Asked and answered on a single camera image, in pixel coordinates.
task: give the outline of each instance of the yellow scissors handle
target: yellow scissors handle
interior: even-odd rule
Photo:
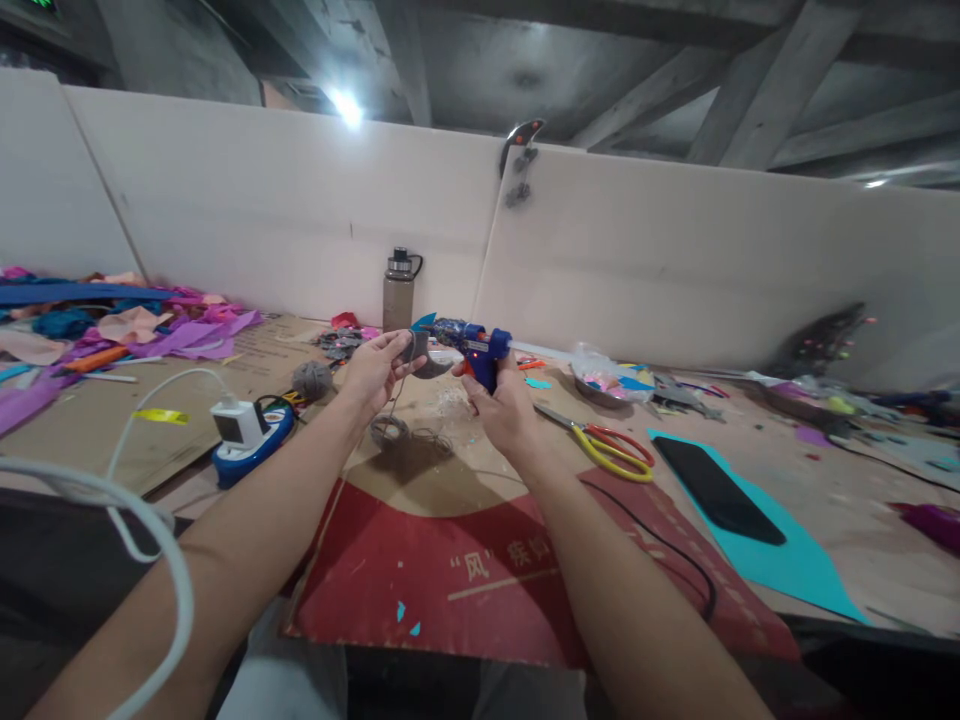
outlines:
[[[617,450],[617,448],[611,447],[606,443],[600,442],[599,440],[595,440],[591,437],[587,437],[587,434],[576,425],[573,425],[572,427],[573,434],[577,436],[577,440],[580,441],[580,445],[586,451],[587,455],[590,456],[590,459],[593,460],[597,465],[605,470],[609,470],[614,475],[622,477],[624,480],[631,480],[639,483],[653,482],[653,472],[651,472],[650,466],[645,462],[633,457],[632,455],[627,455],[624,452],[620,452]],[[629,470],[624,470],[615,462],[608,460],[602,453],[618,457],[625,463],[633,465],[635,468],[640,470],[640,472],[632,473]]]

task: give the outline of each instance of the green exit sign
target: green exit sign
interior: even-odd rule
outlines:
[[[37,7],[42,7],[44,10],[49,12],[57,12],[57,3],[54,0],[23,0],[24,2],[30,3],[31,5],[36,5]]]

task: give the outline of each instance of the yellow tape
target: yellow tape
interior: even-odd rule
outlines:
[[[159,410],[151,408],[149,410],[140,410],[133,414],[134,417],[150,420],[151,422],[168,422],[174,425],[186,425],[190,422],[190,416],[186,413],[176,410]]]

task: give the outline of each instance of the teal foam sheet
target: teal foam sheet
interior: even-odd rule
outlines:
[[[648,428],[647,433],[651,440],[662,437],[702,448],[786,536],[787,542],[783,545],[770,545],[724,530],[711,522],[680,483],[727,559],[742,577],[824,610],[870,624],[847,595],[830,556],[776,500],[733,472],[730,464],[712,447],[652,428]]]

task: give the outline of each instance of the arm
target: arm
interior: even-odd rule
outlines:
[[[326,409],[180,538],[196,610],[186,654],[142,717],[202,717],[223,668],[309,549],[340,470],[395,383],[406,331],[357,349]],[[176,598],[164,560],[57,678],[30,718],[107,717],[153,672],[173,637]]]
[[[577,628],[623,717],[771,717],[686,598],[546,446],[512,357],[493,397],[463,384],[540,506]]]

